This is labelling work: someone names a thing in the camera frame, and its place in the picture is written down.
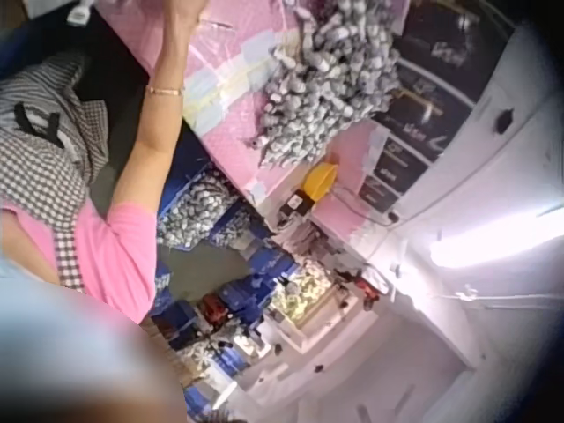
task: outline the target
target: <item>hand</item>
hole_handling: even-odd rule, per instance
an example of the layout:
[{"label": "hand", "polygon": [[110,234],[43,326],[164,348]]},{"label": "hand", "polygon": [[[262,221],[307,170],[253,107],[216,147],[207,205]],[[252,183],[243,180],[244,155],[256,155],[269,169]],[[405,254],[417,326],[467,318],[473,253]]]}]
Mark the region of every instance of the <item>hand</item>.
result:
[{"label": "hand", "polygon": [[194,29],[207,4],[208,0],[166,0],[165,19],[167,24]]}]

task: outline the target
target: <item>black sign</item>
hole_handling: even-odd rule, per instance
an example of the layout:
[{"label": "black sign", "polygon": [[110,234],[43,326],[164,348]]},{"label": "black sign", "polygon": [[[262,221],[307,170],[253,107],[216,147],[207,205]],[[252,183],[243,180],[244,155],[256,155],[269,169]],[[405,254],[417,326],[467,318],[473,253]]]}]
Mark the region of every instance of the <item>black sign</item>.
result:
[{"label": "black sign", "polygon": [[395,191],[405,194],[427,170],[427,165],[388,138],[374,174]]},{"label": "black sign", "polygon": [[394,44],[403,58],[478,101],[510,33],[482,2],[417,0]]},{"label": "black sign", "polygon": [[386,212],[398,199],[396,194],[370,175],[360,187],[359,196],[380,213]]},{"label": "black sign", "polygon": [[431,161],[437,160],[470,115],[457,97],[418,72],[398,66],[402,88],[395,91],[387,113],[374,120]]}]

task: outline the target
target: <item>yellow container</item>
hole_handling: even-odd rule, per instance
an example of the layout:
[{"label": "yellow container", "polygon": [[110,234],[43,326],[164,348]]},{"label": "yellow container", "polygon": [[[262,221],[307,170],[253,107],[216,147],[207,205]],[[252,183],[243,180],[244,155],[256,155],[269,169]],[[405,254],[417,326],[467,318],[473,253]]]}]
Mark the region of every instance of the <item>yellow container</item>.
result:
[{"label": "yellow container", "polygon": [[338,165],[320,163],[309,172],[301,187],[312,200],[318,202],[335,183],[337,172]]}]

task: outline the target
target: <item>black ribbon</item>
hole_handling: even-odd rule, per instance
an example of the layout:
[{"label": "black ribbon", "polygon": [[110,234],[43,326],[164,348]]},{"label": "black ribbon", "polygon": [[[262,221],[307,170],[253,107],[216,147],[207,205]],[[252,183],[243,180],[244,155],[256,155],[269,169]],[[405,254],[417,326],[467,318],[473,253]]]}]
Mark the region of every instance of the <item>black ribbon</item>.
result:
[{"label": "black ribbon", "polygon": [[59,125],[61,120],[61,115],[58,113],[52,113],[48,118],[48,127],[44,134],[36,130],[32,123],[29,122],[27,117],[26,108],[24,108],[24,103],[20,102],[14,106],[14,115],[16,117],[16,123],[19,128],[26,134],[33,135],[35,137],[43,138],[49,141],[52,145],[64,149],[64,144],[57,136],[59,131]]}]

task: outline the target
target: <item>checkered apron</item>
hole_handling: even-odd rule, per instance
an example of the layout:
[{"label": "checkered apron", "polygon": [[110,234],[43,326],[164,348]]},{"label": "checkered apron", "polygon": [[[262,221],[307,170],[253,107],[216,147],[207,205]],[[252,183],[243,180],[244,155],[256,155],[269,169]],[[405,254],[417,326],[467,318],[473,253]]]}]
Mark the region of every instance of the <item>checkered apron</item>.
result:
[{"label": "checkered apron", "polygon": [[104,103],[74,93],[84,64],[64,53],[0,83],[0,197],[51,228],[61,284],[80,292],[77,215],[108,161]]}]

